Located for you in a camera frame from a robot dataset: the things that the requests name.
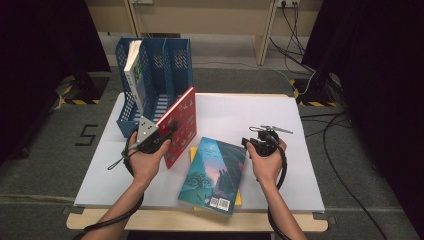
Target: gray floor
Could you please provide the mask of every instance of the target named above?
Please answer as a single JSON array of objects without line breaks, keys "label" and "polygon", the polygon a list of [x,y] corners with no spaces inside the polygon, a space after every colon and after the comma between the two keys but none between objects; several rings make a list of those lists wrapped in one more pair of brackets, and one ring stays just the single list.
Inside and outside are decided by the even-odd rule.
[{"label": "gray floor", "polygon": [[[101,37],[112,73],[99,73],[110,77],[100,103],[60,106],[46,119],[28,147],[30,156],[7,161],[0,166],[1,240],[72,239],[77,233],[67,229],[67,215],[62,212],[72,206],[114,101],[122,91],[113,56],[119,35],[101,34]],[[302,77],[287,71],[283,58],[272,48],[268,50],[269,59],[265,66],[258,69],[250,38],[187,37],[192,39],[193,74],[198,92],[283,93],[293,96],[287,79],[275,70],[285,70],[283,73],[288,79]],[[286,39],[278,40],[281,44],[287,42]],[[301,70],[290,64],[290,69]],[[301,116],[343,110],[345,108],[340,105],[336,108],[299,107]],[[376,226],[336,177],[325,154],[322,131],[331,118],[305,118],[303,121],[326,217],[330,221],[327,231],[307,235],[310,239],[382,239]],[[326,133],[325,146],[348,189],[366,207],[389,239],[419,239],[387,182],[373,168],[372,159],[361,144],[349,116],[342,115],[336,121],[340,122]],[[90,138],[80,137],[86,125],[94,125],[85,131],[95,136],[93,142],[88,146],[76,146],[90,142]]]}]

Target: book cover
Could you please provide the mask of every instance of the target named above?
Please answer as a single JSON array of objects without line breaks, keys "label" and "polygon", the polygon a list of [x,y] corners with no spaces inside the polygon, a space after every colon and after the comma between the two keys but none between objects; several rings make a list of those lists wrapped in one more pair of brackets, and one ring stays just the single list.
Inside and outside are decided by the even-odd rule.
[{"label": "book cover", "polygon": [[161,136],[176,129],[172,134],[171,146],[164,156],[166,166],[171,168],[197,134],[195,88],[187,89],[157,121],[156,126]]},{"label": "book cover", "polygon": [[232,215],[246,149],[202,137],[178,199]]},{"label": "book cover", "polygon": [[134,97],[134,101],[137,105],[138,111],[140,114],[143,114],[146,91],[142,79],[143,72],[139,57],[139,49],[141,42],[141,40],[134,40],[130,42],[124,73],[128,85],[130,86],[131,94]]},{"label": "book cover", "polygon": [[[197,147],[191,147],[190,148],[190,162],[193,162],[194,156],[196,156],[196,152],[197,152]],[[236,202],[235,202],[234,205],[240,206],[241,203],[242,203],[242,200],[241,200],[240,191],[237,191]]]}]

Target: floor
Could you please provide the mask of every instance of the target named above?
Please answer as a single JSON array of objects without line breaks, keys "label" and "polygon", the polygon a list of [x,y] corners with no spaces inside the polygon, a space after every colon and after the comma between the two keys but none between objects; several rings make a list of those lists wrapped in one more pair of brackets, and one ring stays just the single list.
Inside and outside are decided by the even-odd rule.
[{"label": "floor", "polygon": [[[116,70],[115,45],[121,36],[130,34],[99,34],[110,65]],[[248,86],[251,89],[263,87],[264,93],[285,91],[283,93],[292,95],[285,82],[305,76],[288,71],[305,70],[291,61],[286,65],[284,56],[271,45],[264,66],[258,67],[250,37],[182,37],[191,39],[194,74],[205,79],[219,74],[223,79],[217,91],[225,90],[225,81],[239,81],[236,78],[242,76],[244,80],[252,81]],[[284,37],[273,37],[273,40],[283,48],[289,42]],[[300,40],[306,46],[307,39]],[[297,51],[297,48],[292,46],[289,50]],[[111,79],[116,78],[116,72],[112,76]],[[257,76],[262,80],[260,85],[256,82]],[[199,87],[204,91],[210,90],[212,85],[199,81]],[[103,104],[84,108],[61,106],[60,111],[52,114],[40,129],[32,143],[30,157],[5,162],[0,167],[0,239],[70,239],[78,233],[66,228],[66,211],[72,206],[99,138],[94,138],[87,147],[78,147],[75,142],[84,141],[80,133],[82,126],[87,124],[96,123],[96,127],[87,131],[95,136],[101,135],[107,120],[105,112],[110,111],[119,89],[119,79],[115,79],[109,82],[102,97]],[[342,102],[335,108],[299,106],[329,221],[327,231],[307,233],[308,238],[384,239],[380,228],[387,239],[419,239],[390,186],[373,167],[372,158],[362,145],[361,136],[355,131],[349,115],[343,114],[329,128],[326,126],[333,115],[314,116],[343,110]],[[78,116],[78,121],[71,116]]]}]

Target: forearm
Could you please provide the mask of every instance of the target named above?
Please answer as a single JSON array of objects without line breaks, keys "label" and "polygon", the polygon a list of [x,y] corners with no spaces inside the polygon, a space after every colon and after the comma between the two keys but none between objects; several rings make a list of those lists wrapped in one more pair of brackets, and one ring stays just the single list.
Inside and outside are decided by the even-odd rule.
[{"label": "forearm", "polygon": [[[146,183],[133,182],[98,222],[105,222],[129,212],[138,203],[147,186]],[[90,231],[83,239],[119,239],[128,220],[127,218],[118,223]]]},{"label": "forearm", "polygon": [[281,197],[275,183],[261,182],[261,188],[268,202],[272,218],[278,228],[290,239],[306,239],[305,234]]}]

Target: barcode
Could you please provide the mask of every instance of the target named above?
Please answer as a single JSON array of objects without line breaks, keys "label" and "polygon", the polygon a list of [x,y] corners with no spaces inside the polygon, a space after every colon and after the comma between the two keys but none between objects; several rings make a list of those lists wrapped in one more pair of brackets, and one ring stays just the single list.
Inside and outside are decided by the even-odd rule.
[{"label": "barcode", "polygon": [[211,198],[209,205],[211,207],[216,207],[218,205],[218,199],[217,198]]},{"label": "barcode", "polygon": [[218,209],[228,211],[229,207],[230,207],[230,201],[223,198],[219,199],[218,206],[217,206]]}]

